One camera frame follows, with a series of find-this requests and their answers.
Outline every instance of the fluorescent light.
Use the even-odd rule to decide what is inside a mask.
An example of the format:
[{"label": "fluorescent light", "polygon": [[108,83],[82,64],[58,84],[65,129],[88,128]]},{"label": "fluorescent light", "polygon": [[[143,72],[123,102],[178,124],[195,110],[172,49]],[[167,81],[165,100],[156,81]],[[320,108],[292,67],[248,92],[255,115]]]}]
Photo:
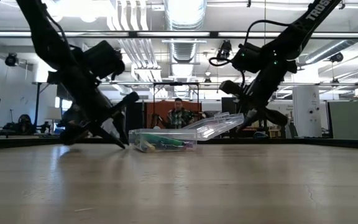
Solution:
[{"label": "fluorescent light", "polygon": [[358,38],[358,33],[314,33],[312,38]]},{"label": "fluorescent light", "polygon": [[[278,37],[279,32],[250,32],[249,37]],[[219,32],[218,37],[243,37],[247,36],[247,32]]]},{"label": "fluorescent light", "polygon": [[[280,35],[280,32],[250,32],[249,37],[252,38],[276,38]],[[247,36],[247,32],[219,32],[218,37],[243,37]],[[343,39],[352,39],[358,38],[358,33],[356,32],[343,32],[343,33],[322,33],[316,32],[311,35],[312,38],[343,38]]]},{"label": "fluorescent light", "polygon": [[110,84],[117,85],[153,85],[152,82],[110,82]]},{"label": "fluorescent light", "polygon": [[192,31],[165,31],[165,32],[138,32],[139,37],[209,37],[209,32]]},{"label": "fluorescent light", "polygon": [[163,44],[206,44],[206,40],[161,40]]},{"label": "fluorescent light", "polygon": [[[128,32],[65,32],[67,38],[106,38],[106,37],[128,37]],[[31,38],[29,31],[0,31],[0,38]]]}]

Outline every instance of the clear plastic box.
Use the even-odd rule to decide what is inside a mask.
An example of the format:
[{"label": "clear plastic box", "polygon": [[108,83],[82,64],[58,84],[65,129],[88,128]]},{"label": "clear plastic box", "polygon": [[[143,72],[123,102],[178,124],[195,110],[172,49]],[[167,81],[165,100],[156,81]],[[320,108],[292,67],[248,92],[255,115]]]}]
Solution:
[{"label": "clear plastic box", "polygon": [[129,144],[142,152],[194,151],[194,129],[136,129],[129,131]]},{"label": "clear plastic box", "polygon": [[218,114],[213,118],[206,118],[188,125],[181,130],[194,129],[197,132],[197,141],[207,141],[215,138],[244,122],[243,114]]}]

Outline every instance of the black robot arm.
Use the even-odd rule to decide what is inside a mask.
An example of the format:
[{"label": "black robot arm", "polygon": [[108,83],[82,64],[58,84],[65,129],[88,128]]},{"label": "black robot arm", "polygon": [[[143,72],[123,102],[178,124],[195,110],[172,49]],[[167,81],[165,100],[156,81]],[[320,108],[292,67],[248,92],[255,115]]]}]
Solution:
[{"label": "black robot arm", "polygon": [[[236,95],[240,99],[241,112],[247,115],[243,126],[251,125],[251,118],[256,111],[266,115],[267,119],[275,124],[287,124],[286,116],[266,108],[269,99],[278,90],[287,72],[296,73],[295,59],[301,54],[316,28],[340,2],[341,0],[314,0],[308,10],[292,24],[265,20],[252,23],[244,45],[240,44],[239,51],[230,62],[242,74],[259,72],[258,75],[249,86],[238,86],[232,81],[225,81],[219,87],[225,93]],[[258,47],[248,43],[247,39],[250,28],[260,22],[288,27],[275,40]]]},{"label": "black robot arm", "polygon": [[[48,83],[62,84],[84,112],[88,121],[83,126],[77,127],[75,131],[62,134],[64,142],[73,144],[79,136],[90,131],[94,135],[99,135],[124,147],[120,140],[101,129],[101,124],[108,118],[114,119],[117,114],[121,113],[123,107],[137,101],[139,96],[133,92],[113,106],[98,88],[99,79],[112,74],[113,80],[116,75],[124,71],[121,53],[113,49],[105,40],[86,52],[82,52],[80,48],[68,43],[63,29],[52,19],[41,0],[16,1],[29,24],[35,53],[57,70],[49,72]],[[50,22],[59,28],[61,36]]]}]

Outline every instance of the table surface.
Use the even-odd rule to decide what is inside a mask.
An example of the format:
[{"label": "table surface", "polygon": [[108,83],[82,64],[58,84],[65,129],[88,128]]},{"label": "table surface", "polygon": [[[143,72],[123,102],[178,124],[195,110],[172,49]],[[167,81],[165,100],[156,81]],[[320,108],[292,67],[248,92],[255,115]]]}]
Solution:
[{"label": "table surface", "polygon": [[0,149],[0,223],[358,223],[358,149]]}]

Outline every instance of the green object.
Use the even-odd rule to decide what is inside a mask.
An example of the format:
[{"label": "green object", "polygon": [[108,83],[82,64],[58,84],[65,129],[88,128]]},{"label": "green object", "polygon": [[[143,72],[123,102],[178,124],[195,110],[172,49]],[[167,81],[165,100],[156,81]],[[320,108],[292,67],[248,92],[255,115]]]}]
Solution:
[{"label": "green object", "polygon": [[171,145],[176,147],[182,147],[185,146],[186,143],[184,141],[172,139],[172,138],[166,138],[161,137],[154,134],[143,134],[144,141],[149,142],[150,144],[164,144],[164,145]]}]

